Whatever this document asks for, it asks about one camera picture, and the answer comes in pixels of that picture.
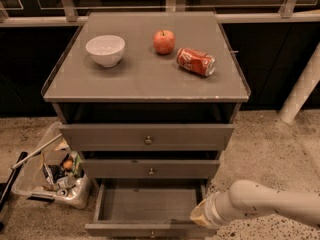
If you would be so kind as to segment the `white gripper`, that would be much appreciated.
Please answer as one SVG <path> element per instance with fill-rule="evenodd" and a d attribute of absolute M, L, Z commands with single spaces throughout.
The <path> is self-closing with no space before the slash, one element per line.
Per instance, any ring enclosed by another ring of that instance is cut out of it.
<path fill-rule="evenodd" d="M 222 225 L 222 218 L 220 217 L 216 208 L 217 194 L 210 194 L 206 199 L 203 199 L 190 214 L 190 220 L 199 226 L 211 229 L 218 229 Z"/>

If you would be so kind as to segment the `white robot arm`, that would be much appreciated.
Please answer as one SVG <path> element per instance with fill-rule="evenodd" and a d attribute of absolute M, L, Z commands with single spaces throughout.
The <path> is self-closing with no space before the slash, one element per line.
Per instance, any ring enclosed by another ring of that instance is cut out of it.
<path fill-rule="evenodd" d="M 262 184 L 238 180 L 225 192 L 208 195 L 191 212 L 190 219 L 208 229 L 218 229 L 234 220 L 276 214 L 320 227 L 320 195 L 281 191 Z"/>

